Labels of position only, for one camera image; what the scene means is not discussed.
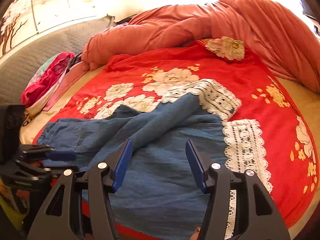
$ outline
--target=blue denim cloth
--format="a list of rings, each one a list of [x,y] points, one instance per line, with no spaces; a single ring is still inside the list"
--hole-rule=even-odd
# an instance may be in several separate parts
[[[203,110],[198,96],[186,94],[150,113],[120,105],[101,120],[59,119],[47,124],[37,142],[77,154],[75,161],[45,164],[85,170],[127,138],[133,142],[132,160],[122,187],[110,194],[116,222],[161,239],[188,239],[202,223],[209,196],[196,187],[185,144],[192,139],[214,162],[225,163],[220,117]]]

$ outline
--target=gray quilted mattress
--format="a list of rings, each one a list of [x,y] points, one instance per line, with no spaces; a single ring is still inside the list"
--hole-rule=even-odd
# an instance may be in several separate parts
[[[91,36],[112,25],[110,16],[78,23],[49,33],[18,50],[0,65],[0,103],[19,104],[21,93],[46,60],[63,51],[78,54]]]

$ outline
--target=human hand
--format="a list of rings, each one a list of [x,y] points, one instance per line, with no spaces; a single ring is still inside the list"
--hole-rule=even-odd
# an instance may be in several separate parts
[[[200,233],[200,229],[200,227],[196,227],[194,234],[190,237],[189,240],[197,240]]]

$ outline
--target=pink cloth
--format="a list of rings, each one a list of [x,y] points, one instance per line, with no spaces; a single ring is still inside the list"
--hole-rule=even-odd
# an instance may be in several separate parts
[[[244,41],[276,75],[320,92],[320,44],[290,10],[270,0],[220,0],[206,5],[174,5],[146,11],[129,24],[93,36],[82,60],[94,70],[116,54],[176,47],[221,36]]]
[[[21,94],[21,103],[26,105],[26,108],[35,104],[48,90],[53,87],[60,77],[65,74],[67,64],[70,58],[74,57],[73,52],[62,52],[49,65],[45,72],[35,82]]]
[[[64,76],[60,86],[55,93],[50,97],[43,111],[49,111],[51,107],[68,91],[74,83],[76,83],[85,73],[89,71],[89,65],[83,61],[75,64],[70,68],[69,72]]]

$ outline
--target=red bedsheet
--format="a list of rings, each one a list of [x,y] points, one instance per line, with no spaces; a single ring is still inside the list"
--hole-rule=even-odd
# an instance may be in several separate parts
[[[317,187],[318,159],[311,132],[286,90],[256,54],[246,49],[243,60],[229,61],[205,49],[204,43],[111,57],[107,67],[51,122],[64,117],[104,118],[121,103],[151,111],[169,87],[214,79],[242,102],[230,121],[256,119],[260,123],[271,195],[289,228],[306,211]]]

